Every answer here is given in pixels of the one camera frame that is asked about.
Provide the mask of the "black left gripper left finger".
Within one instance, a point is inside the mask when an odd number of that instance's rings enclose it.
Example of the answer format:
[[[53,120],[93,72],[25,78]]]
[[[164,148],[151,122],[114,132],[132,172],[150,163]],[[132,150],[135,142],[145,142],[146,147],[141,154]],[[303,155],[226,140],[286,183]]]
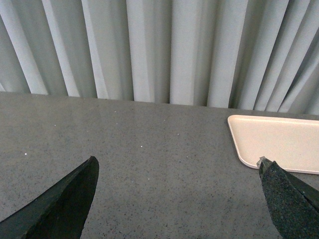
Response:
[[[79,239],[93,202],[99,162],[91,156],[0,223],[2,239]]]

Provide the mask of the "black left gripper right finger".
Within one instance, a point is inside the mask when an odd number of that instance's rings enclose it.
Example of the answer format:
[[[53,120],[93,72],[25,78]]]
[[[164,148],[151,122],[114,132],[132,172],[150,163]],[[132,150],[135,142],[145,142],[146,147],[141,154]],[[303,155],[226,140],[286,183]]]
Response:
[[[259,176],[273,225],[284,239],[319,237],[319,191],[260,157]]]

